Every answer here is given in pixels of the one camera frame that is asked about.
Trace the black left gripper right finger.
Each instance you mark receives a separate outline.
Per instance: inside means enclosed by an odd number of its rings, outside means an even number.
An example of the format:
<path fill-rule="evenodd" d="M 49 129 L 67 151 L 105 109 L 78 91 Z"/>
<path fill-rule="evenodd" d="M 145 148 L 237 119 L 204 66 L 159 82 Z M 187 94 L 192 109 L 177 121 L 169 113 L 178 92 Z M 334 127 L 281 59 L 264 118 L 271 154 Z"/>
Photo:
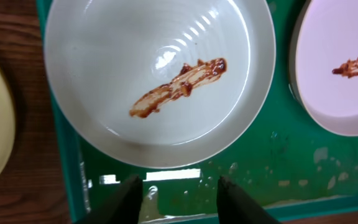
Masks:
<path fill-rule="evenodd" d="M 280 224 L 228 177 L 218 180 L 216 205 L 220 224 Z"/>

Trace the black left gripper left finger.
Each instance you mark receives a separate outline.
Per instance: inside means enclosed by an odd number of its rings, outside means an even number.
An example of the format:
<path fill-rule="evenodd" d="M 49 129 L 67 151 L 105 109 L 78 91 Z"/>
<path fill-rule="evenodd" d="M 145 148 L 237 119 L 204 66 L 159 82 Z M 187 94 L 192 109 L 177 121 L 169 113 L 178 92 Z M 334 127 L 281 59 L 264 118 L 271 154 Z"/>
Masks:
<path fill-rule="evenodd" d="M 134 175 L 122 182 L 102 206 L 75 224 L 137 224 L 143 201 L 143 181 Z"/>

